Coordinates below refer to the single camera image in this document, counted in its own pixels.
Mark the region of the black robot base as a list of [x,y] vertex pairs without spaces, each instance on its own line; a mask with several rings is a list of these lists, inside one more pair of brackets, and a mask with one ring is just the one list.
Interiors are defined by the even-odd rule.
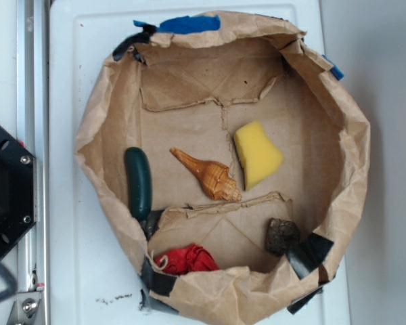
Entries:
[[0,259],[35,224],[35,157],[0,125]]

